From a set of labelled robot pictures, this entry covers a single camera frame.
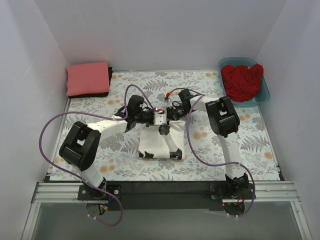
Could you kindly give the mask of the white t shirt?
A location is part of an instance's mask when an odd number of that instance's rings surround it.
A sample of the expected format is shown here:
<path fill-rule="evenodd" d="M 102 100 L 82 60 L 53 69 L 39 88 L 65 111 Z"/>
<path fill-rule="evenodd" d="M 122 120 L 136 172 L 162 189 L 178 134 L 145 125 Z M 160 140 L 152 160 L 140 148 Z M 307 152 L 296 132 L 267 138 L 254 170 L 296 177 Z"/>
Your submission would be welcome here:
<path fill-rule="evenodd" d="M 145 159 L 184 160 L 185 125 L 183 120 L 170 120 L 163 125 L 142 124 L 138 156 Z"/>

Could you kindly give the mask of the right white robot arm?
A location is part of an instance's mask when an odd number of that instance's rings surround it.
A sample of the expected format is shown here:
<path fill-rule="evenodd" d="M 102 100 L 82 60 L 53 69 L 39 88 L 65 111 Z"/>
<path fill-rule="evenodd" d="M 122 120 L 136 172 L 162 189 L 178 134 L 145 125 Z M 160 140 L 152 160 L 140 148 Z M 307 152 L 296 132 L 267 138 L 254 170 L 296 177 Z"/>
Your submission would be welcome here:
<path fill-rule="evenodd" d="M 209 167 L 225 167 L 225 183 L 219 192 L 220 195 L 227 195 L 232 199 L 246 196 L 250 182 L 254 180 L 249 169 L 240 162 L 242 160 L 238 146 L 240 118 L 231 100 L 227 96 L 212 98 L 202 94 L 192 95 L 191 90 L 187 88 L 183 88 L 178 96 L 180 103 L 178 105 L 171 103 L 166 108 L 167 118 L 177 121 L 187 116 L 186 135 L 189 148 L 195 158 Z M 196 154 L 189 132 L 191 114 L 194 111 L 207 114 L 209 125 L 221 144 L 224 163 L 210 164 Z"/>

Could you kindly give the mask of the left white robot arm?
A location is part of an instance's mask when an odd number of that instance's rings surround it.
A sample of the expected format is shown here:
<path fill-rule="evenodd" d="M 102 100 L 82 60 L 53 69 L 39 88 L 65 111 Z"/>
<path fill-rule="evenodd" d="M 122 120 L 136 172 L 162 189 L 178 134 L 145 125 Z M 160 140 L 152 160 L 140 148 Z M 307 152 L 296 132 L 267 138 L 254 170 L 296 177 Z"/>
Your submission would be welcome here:
<path fill-rule="evenodd" d="M 106 196 L 106 180 L 94 166 L 97 150 L 102 140 L 117 134 L 124 134 L 136 124 L 153 125 L 156 111 L 143 108 L 145 99 L 133 95 L 127 104 L 121 107 L 110 119 L 95 123 L 75 122 L 59 149 L 59 156 L 71 165 L 80 179 L 87 184 L 89 194 L 95 200 Z"/>

